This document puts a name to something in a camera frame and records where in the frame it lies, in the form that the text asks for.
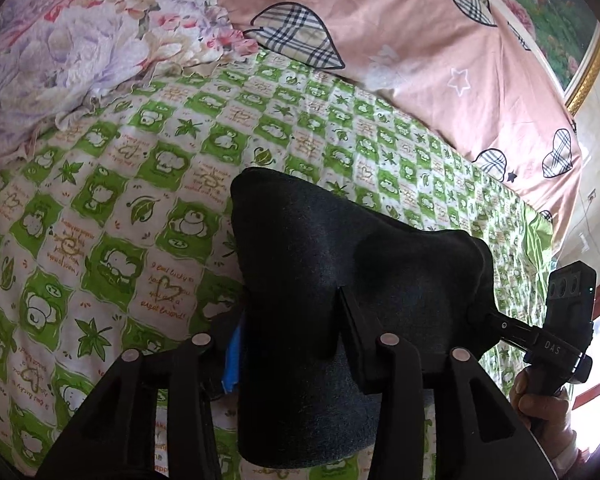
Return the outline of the person's right hand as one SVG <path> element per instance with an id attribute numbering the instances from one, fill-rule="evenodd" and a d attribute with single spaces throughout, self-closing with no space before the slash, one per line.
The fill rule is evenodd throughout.
<path id="1" fill-rule="evenodd" d="M 540 426 L 533 430 L 541 448 L 550 460 L 570 462 L 578 457 L 576 432 L 570 425 L 571 404 L 568 394 L 562 391 L 558 396 L 540 396 L 531 393 L 528 387 L 529 369 L 524 368 L 515 378 L 509 400 L 521 421 L 531 428 L 532 420 L 539 420 Z"/>

